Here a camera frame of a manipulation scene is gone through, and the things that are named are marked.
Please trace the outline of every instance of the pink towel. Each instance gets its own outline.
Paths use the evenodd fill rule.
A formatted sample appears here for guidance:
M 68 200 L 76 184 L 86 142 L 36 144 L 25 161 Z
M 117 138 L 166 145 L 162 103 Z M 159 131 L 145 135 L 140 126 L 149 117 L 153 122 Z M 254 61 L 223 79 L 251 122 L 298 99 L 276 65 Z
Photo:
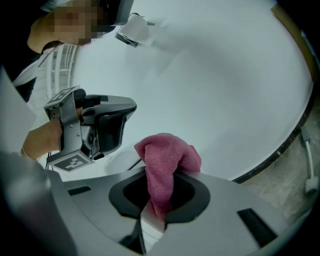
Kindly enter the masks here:
M 149 136 L 134 146 L 146 164 L 150 202 L 158 219 L 164 221 L 171 211 L 174 172 L 178 167 L 200 172 L 201 158 L 192 145 L 169 133 Z

